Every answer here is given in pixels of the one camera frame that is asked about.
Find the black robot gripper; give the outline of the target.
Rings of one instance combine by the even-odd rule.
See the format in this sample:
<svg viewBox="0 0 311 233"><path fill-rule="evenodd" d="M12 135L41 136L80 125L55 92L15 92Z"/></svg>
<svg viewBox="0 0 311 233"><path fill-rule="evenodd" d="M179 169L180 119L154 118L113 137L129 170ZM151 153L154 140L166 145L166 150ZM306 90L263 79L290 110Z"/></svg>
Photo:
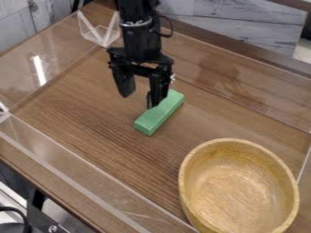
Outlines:
<svg viewBox="0 0 311 233"><path fill-rule="evenodd" d="M121 47L111 47L109 67L119 94L128 97L136 90L135 75L149 77L147 108L156 107L168 96L172 77L172 59L162 53L162 38L172 33L160 32L158 17L120 21Z"/></svg>

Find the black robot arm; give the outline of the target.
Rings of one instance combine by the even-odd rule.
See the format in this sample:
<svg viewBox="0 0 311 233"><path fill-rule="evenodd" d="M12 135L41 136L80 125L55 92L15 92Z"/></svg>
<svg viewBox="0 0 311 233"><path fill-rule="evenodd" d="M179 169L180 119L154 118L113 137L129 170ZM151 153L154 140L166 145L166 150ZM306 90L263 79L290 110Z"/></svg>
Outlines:
<svg viewBox="0 0 311 233"><path fill-rule="evenodd" d="M156 107L167 98L174 76L174 60L162 53L162 38L172 37L172 33L160 32L159 4L159 0L116 0L124 46L107 49L121 97L136 90L135 76L149 80L147 108Z"/></svg>

